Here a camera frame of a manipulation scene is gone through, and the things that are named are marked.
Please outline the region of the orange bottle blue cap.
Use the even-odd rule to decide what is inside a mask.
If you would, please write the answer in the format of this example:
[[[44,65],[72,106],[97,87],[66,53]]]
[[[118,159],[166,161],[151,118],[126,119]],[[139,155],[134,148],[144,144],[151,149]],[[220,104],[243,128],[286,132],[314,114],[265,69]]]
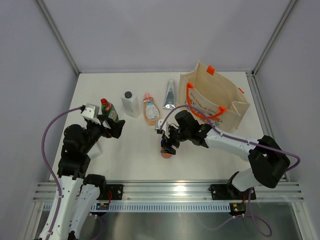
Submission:
[[[172,147],[172,145],[171,145],[170,143],[167,143],[167,142],[166,142],[166,147]],[[161,156],[162,156],[163,158],[165,158],[165,159],[168,159],[168,158],[170,158],[172,155],[162,155],[162,154],[161,154]]]

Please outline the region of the green dish soap bottle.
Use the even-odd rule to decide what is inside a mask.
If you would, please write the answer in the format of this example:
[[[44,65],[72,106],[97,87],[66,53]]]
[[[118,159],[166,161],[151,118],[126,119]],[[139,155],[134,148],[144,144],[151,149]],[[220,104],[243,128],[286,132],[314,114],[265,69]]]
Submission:
[[[102,98],[100,102],[101,102],[101,113],[103,115],[106,115],[108,118],[112,119],[113,121],[118,121],[119,116],[117,114],[117,111],[114,105],[105,98]]]

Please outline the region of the white bottle black cap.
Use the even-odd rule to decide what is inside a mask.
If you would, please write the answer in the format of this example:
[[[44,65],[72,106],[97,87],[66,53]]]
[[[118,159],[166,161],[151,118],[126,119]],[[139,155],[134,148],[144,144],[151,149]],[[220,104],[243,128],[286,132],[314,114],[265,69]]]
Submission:
[[[125,113],[133,118],[138,118],[140,115],[140,108],[138,98],[131,91],[126,91],[121,97],[122,105]]]

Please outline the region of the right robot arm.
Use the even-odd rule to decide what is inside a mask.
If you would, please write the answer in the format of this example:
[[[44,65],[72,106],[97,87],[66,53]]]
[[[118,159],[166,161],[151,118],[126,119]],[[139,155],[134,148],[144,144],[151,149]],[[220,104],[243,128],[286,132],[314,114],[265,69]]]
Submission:
[[[250,167],[236,171],[226,183],[209,187],[213,200],[244,200],[259,185],[274,189],[290,166],[290,160],[270,136],[260,139],[229,134],[208,123],[200,124],[187,110],[175,115],[177,125],[156,121],[155,130],[161,135],[161,154],[175,155],[181,142],[190,141],[196,146],[219,149],[249,162]]]

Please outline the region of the white box under arm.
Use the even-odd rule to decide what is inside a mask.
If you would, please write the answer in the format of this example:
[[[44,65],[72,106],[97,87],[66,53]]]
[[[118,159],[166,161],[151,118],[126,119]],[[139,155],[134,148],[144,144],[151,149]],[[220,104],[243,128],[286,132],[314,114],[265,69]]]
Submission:
[[[97,157],[99,157],[102,154],[102,151],[99,147],[99,145],[96,143],[95,145],[92,146],[92,148],[89,150],[87,153],[88,157],[93,160]]]

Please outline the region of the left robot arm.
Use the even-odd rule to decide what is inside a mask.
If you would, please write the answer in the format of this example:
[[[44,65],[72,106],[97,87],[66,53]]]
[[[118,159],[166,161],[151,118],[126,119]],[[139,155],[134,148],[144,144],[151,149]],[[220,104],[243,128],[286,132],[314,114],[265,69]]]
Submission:
[[[99,138],[121,136],[124,120],[98,115],[88,117],[85,128],[72,124],[64,130],[61,158],[54,179],[57,191],[47,222],[39,235],[40,240],[77,240],[92,205],[97,200],[108,205],[121,200],[123,185],[107,184],[98,174],[86,174],[90,150]]]

